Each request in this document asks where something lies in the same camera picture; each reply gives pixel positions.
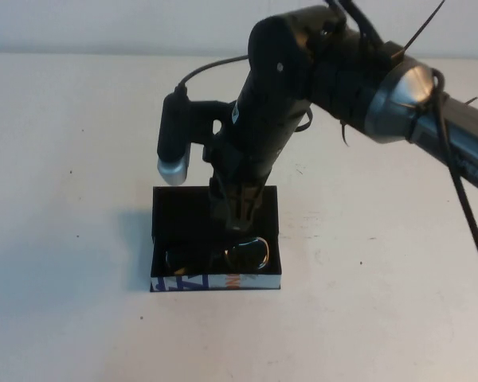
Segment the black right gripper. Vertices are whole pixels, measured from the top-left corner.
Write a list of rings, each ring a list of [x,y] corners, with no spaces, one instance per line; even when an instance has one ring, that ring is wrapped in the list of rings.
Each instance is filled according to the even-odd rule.
[[[310,103],[245,82],[230,117],[205,148],[213,167],[210,215],[225,227],[248,231],[261,205],[264,186]]]

